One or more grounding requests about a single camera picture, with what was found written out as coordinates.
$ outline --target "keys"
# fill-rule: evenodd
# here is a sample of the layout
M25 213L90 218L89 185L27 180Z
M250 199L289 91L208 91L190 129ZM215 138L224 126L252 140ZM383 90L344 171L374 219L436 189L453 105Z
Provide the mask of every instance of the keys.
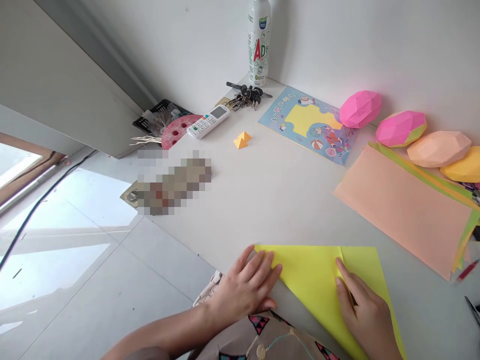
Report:
M251 104L251 107L253 110L257 111L257 108L260 104L260 101L262 101L262 98L260 97L260 95L258 95L257 93L253 96L253 102Z
M261 96L267 95L259 87L252 87L251 85L247 87L247 85L237 85L231 82L228 82L227 85L240 90L240 93L236 94L235 98L223 103L225 106L233 105L231 107L233 112L246 106L250 106L256 111L260 101L262 101Z
M235 83L229 82L229 81L226 82L226 85L229 86L229 87L231 87L231 88L238 89L238 90L240 90L241 92L242 92L244 89L248 89L246 85L238 85L238 84L235 84ZM258 89L259 92L260 92L260 96L266 96L267 98L273 98L272 95L267 94L266 92L263 92L263 90L262 90L261 88L259 88L259 87L255 87L253 90L257 90L257 89Z

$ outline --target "white spray can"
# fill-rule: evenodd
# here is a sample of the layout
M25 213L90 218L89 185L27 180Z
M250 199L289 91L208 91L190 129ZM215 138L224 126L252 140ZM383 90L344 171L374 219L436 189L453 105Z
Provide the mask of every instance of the white spray can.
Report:
M250 84L262 87L267 80L270 44L269 0L251 0L248 6L248 54Z

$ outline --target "white table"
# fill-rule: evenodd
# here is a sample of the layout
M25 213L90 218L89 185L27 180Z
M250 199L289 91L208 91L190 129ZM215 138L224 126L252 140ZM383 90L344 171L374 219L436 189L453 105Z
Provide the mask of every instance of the white table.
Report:
M247 84L244 77L239 84ZM158 166L192 156L211 159L212 180L206 191L151 220L222 272L227 272L249 244L374 246L378 250L407 356L415 359L480 359L480 329L464 295L480 302L477 269L454 288L415 256L333 196L363 146L374 140L375 127L363 128L341 167L256 124L284 86L269 80L257 111L243 108L202 140L185 135ZM232 98L235 90L226 97ZM246 131L248 146L233 140ZM340 358L345 352L283 285L274 289L279 313L308 330Z

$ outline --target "yellow paper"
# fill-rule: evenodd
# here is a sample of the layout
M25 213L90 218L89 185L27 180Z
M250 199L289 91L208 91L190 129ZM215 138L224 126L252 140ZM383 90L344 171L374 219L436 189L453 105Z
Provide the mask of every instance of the yellow paper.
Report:
M367 360L340 313L335 284L335 277L340 272L335 259L343 258L345 265L387 302L398 347L403 358L407 359L376 248L256 245L255 250L274 251L272 266L283 265L280 279L285 285L354 359Z
M295 105L286 116L285 121L292 123L293 131L305 138L313 124L327 124L334 130L340 130L343 126L331 112L321 113L319 108L312 104L308 106Z

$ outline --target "patterned clothing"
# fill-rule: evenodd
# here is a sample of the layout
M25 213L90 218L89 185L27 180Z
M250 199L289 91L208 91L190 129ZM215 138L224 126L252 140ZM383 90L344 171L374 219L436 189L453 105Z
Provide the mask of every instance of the patterned clothing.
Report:
M339 360L307 333L273 311L250 315L226 328L188 360ZM143 348L125 360L169 360L158 347Z

